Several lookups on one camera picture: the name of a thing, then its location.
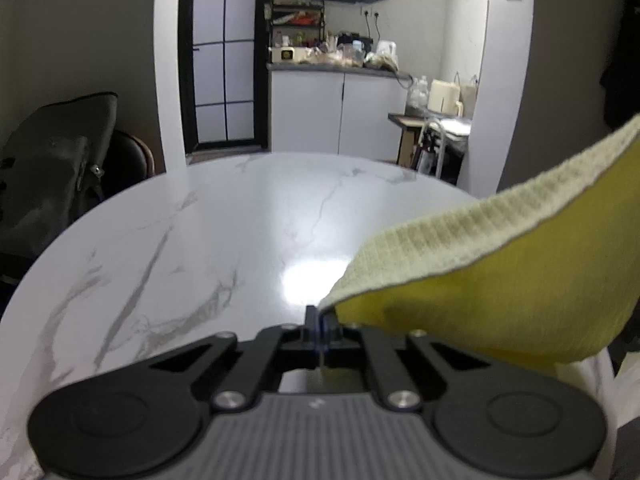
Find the clear plastic bottle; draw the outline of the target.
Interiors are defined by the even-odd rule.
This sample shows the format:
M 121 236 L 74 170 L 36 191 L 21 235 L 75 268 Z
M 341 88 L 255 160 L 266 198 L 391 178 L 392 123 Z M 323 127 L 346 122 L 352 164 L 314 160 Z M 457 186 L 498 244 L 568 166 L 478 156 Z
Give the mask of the clear plastic bottle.
M 416 78 L 408 91 L 405 114 L 412 117 L 424 117 L 430 98 L 430 83 L 427 76 Z

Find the white kitchen base cabinet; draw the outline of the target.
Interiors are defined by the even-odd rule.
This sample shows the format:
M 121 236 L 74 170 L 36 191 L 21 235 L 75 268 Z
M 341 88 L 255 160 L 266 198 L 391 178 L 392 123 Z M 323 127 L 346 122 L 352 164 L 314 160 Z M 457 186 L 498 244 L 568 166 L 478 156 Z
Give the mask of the white kitchen base cabinet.
M 404 73 L 335 65 L 269 66 L 269 147 L 396 162 L 400 130 L 388 116 L 405 111 Z

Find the dark wooden chair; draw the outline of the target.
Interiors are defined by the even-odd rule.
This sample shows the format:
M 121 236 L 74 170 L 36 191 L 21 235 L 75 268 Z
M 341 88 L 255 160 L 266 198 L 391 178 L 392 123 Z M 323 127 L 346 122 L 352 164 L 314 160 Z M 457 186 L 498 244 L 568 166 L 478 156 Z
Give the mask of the dark wooden chair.
M 155 158 L 145 142 L 122 130 L 116 130 L 112 140 L 117 143 L 119 158 L 128 177 L 141 182 L 155 176 Z

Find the yellow waffle towel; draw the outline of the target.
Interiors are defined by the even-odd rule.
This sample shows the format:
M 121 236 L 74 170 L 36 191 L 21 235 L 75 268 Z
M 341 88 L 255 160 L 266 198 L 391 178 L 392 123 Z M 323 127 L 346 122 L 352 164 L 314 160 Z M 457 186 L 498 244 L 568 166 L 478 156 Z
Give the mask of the yellow waffle towel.
M 533 370 L 590 358 L 639 299 L 639 124 L 525 183 L 365 242 L 321 301 Z

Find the white electric kettle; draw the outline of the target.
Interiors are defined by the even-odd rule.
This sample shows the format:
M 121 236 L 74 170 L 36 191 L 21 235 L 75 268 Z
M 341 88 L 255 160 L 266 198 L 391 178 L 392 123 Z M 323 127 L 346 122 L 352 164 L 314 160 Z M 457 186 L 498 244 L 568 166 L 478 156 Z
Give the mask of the white electric kettle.
M 378 40 L 376 44 L 375 53 L 378 56 L 382 56 L 387 62 L 393 63 L 399 66 L 397 44 L 392 40 Z

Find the black framed glass door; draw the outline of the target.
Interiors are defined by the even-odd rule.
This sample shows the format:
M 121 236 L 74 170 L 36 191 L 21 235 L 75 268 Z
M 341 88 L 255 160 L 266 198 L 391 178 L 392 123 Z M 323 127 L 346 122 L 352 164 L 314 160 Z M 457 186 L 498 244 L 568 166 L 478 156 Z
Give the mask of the black framed glass door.
M 268 148 L 270 0 L 178 0 L 186 154 Z

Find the small wooden side table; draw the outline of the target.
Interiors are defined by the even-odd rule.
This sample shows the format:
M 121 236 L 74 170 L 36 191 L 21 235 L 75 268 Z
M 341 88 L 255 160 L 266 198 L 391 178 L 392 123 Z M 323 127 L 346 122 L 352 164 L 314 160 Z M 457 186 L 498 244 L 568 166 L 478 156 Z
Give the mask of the small wooden side table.
M 396 164 L 457 185 L 472 120 L 428 112 L 425 117 L 388 114 L 400 128 Z

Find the black backpack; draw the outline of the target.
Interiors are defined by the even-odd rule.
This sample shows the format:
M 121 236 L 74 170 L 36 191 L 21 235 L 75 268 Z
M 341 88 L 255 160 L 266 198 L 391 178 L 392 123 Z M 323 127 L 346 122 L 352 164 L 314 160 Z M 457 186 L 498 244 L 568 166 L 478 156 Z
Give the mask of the black backpack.
M 75 220 L 99 203 L 118 95 L 98 92 L 38 108 L 1 149 L 1 278 L 17 282 Z

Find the cream water boiler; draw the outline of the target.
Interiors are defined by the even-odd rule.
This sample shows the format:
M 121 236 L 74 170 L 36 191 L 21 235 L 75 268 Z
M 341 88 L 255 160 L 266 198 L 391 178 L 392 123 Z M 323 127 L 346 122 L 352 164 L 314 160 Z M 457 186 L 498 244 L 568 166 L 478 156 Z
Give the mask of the cream water boiler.
M 460 86 L 454 82 L 434 79 L 428 96 L 427 109 L 441 115 L 461 117 L 463 103 Z

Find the black spice rack shelf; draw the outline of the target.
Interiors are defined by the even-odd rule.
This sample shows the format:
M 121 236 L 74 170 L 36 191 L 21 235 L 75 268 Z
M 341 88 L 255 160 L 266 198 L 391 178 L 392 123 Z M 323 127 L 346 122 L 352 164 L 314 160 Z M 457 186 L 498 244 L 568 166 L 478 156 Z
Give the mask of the black spice rack shelf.
M 326 40 L 326 4 L 319 0 L 270 0 L 265 4 L 267 47 L 312 48 Z

